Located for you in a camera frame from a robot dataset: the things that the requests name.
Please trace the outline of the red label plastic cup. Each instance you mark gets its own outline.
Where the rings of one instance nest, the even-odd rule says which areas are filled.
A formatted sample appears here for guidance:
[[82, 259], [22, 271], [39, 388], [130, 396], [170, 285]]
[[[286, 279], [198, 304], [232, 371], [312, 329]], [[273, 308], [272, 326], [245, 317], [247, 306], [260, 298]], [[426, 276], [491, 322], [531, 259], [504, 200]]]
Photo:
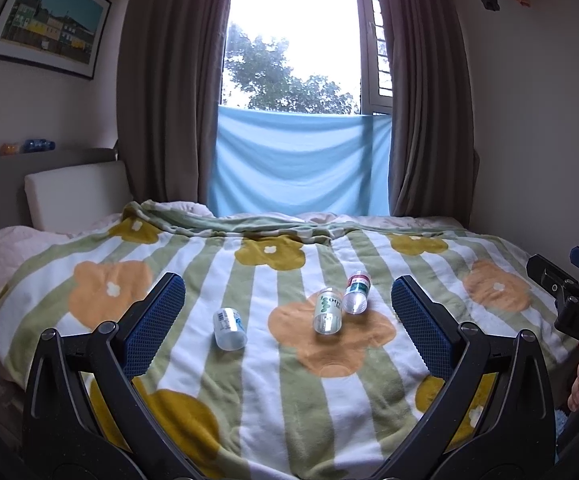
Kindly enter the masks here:
[[359, 315], [367, 310], [371, 280], [363, 272], [352, 274], [348, 280], [343, 298], [343, 308], [346, 313]]

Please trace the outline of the blue label plastic cup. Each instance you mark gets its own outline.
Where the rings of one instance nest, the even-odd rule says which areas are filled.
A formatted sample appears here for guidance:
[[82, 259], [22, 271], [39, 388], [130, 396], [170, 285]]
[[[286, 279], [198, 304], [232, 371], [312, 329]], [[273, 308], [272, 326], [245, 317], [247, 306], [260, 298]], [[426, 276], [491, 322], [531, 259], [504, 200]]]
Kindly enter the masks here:
[[214, 312], [213, 333], [216, 345], [223, 351], [242, 350], [247, 344], [242, 318], [233, 308], [221, 308]]

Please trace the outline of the green label plastic cup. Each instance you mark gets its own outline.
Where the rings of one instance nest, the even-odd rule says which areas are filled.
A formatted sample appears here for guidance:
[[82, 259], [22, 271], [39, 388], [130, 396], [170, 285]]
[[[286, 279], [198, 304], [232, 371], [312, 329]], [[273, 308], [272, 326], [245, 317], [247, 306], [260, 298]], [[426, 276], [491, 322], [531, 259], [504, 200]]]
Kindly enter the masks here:
[[323, 336], [335, 335], [343, 325], [343, 296], [332, 287], [318, 292], [315, 298], [313, 328]]

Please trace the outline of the right brown curtain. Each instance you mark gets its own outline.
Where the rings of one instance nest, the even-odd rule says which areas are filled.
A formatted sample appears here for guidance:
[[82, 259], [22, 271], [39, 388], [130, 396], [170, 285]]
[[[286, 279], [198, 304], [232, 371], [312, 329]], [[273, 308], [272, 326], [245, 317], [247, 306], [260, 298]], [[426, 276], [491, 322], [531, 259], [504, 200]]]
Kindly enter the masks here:
[[393, 134], [389, 210], [467, 224], [478, 156], [471, 77], [453, 0], [381, 0]]

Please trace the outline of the brown curtain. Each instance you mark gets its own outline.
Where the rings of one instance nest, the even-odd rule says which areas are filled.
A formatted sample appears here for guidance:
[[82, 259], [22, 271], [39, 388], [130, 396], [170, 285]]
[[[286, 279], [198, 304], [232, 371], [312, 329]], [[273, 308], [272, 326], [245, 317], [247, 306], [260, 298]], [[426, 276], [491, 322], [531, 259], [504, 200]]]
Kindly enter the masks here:
[[204, 203], [231, 0], [129, 0], [117, 70], [119, 156], [140, 202]]
[[471, 77], [453, 0], [381, 0], [393, 134], [389, 210], [467, 224], [478, 156]]

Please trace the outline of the pink pillow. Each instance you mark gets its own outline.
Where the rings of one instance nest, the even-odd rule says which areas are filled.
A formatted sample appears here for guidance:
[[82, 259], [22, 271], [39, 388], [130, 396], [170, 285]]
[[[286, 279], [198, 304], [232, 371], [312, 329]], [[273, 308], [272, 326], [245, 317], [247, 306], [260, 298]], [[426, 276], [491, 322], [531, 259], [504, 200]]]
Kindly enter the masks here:
[[39, 231], [30, 226], [0, 230], [0, 293], [19, 267], [52, 245], [68, 242], [65, 234]]

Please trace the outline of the striped floral blanket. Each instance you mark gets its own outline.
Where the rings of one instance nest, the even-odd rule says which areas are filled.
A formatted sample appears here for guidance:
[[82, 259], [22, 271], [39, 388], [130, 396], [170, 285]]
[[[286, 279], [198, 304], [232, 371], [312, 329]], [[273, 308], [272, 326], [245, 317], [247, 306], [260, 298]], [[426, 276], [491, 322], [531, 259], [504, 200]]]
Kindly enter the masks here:
[[[0, 293], [0, 362], [28, 379], [43, 330], [90, 333], [121, 318], [168, 272], [184, 309], [135, 385], [173, 441], [212, 478], [366, 477], [403, 441], [441, 388], [391, 307], [410, 275], [460, 322], [534, 332], [547, 370], [576, 343], [554, 326], [553, 299], [529, 280], [527, 254], [446, 218], [234, 214], [195, 203], [131, 203], [113, 222], [68, 235], [26, 260]], [[343, 308], [335, 335], [313, 328], [315, 298], [344, 298], [352, 274], [369, 305]], [[247, 344], [216, 345], [213, 315], [233, 308]]]

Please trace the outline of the white headboard cushion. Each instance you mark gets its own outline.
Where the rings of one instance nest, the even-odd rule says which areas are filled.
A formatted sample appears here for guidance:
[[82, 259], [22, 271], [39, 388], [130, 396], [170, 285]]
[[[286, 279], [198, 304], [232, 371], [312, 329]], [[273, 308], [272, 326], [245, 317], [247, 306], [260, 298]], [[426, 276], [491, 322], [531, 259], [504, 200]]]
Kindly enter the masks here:
[[70, 166], [24, 177], [32, 226], [76, 233], [120, 214], [132, 200], [123, 162]]

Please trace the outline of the grey headboard shelf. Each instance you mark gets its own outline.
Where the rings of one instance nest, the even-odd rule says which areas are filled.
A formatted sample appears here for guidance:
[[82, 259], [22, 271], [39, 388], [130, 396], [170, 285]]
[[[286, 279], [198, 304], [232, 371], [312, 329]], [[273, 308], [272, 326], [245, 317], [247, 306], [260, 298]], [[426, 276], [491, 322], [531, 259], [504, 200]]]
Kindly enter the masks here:
[[0, 157], [0, 229], [31, 226], [30, 210], [24, 195], [24, 177], [47, 170], [96, 162], [112, 162], [111, 148], [82, 148]]

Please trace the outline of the orange toy on shelf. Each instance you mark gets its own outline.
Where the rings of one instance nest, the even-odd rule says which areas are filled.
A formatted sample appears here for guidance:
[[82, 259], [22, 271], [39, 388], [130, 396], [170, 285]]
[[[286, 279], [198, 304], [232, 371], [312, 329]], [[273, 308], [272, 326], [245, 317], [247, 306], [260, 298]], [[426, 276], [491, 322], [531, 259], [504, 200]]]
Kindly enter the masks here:
[[17, 143], [3, 143], [0, 146], [0, 156], [12, 156], [20, 153], [20, 146]]

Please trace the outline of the blue toy on shelf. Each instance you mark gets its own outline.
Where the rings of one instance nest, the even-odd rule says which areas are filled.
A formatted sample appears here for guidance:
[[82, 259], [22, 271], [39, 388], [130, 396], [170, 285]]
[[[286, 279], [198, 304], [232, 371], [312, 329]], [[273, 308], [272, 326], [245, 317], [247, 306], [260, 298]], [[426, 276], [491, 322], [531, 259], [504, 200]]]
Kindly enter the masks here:
[[21, 145], [20, 152], [24, 154], [54, 151], [56, 143], [47, 139], [28, 139]]

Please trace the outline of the light blue hanging cloth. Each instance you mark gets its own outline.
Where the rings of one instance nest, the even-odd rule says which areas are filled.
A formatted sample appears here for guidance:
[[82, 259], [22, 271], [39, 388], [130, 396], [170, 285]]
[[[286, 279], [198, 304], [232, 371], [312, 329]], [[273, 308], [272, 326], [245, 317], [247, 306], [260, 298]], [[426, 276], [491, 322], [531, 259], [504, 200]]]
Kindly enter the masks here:
[[207, 205], [230, 214], [387, 216], [388, 115], [221, 106]]

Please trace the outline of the left brown curtain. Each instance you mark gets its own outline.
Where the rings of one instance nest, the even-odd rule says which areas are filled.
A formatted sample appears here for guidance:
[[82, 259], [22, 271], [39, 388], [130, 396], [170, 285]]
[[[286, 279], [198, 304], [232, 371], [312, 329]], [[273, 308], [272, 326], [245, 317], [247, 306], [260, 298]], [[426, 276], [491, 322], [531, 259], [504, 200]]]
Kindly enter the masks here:
[[117, 70], [119, 156], [140, 202], [204, 203], [231, 0], [129, 0]]

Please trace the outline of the framed town picture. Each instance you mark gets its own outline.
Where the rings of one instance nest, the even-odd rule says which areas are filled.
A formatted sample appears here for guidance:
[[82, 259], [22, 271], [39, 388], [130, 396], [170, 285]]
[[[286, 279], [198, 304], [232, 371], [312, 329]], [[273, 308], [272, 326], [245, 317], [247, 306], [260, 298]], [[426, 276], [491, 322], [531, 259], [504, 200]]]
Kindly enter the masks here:
[[5, 0], [0, 60], [94, 78], [110, 0]]

